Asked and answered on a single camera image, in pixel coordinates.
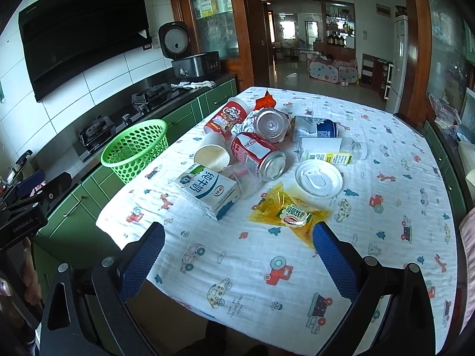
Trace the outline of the person's left hand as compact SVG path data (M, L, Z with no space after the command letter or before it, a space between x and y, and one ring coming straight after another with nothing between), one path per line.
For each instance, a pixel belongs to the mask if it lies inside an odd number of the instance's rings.
M42 290L38 281L38 273L35 270L33 259L31 255L31 242L28 238L23 240L23 283L26 287L24 293L25 300L30 305L38 305L42 300Z

